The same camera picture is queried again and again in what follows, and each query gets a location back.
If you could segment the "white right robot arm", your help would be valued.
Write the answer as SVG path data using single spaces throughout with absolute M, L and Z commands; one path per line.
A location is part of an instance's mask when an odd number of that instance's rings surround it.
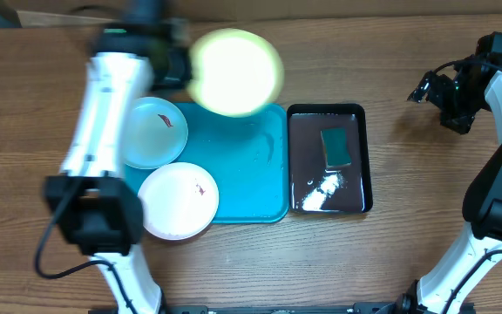
M 465 193 L 463 229 L 438 264 L 383 313 L 468 313 L 465 299 L 502 260 L 502 68 L 485 87 L 484 100 L 501 144 Z

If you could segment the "green sponge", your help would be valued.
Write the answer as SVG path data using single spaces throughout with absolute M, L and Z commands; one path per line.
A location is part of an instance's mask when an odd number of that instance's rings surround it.
M 327 169 L 347 167 L 351 164 L 347 135 L 343 128 L 323 129 L 321 136 Z

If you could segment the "yellow plate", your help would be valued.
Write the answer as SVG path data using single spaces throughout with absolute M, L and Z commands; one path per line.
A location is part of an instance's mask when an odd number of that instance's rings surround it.
M 189 50 L 191 99 L 212 113 L 240 118 L 259 112 L 281 92 L 284 68 L 265 38 L 234 28 L 211 31 Z

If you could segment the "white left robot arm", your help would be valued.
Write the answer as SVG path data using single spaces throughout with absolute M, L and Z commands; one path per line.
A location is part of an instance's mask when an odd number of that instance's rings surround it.
M 62 278 L 98 266 L 118 305 L 116 313 L 165 313 L 140 240 L 143 208 L 127 186 L 122 148 L 136 99 L 150 91 L 180 90 L 191 78 L 187 22 L 151 17 L 107 24 L 87 64 L 85 96 L 59 173 L 44 184 L 51 220 L 37 246 L 36 272 L 54 228 L 89 260 L 57 273 Z

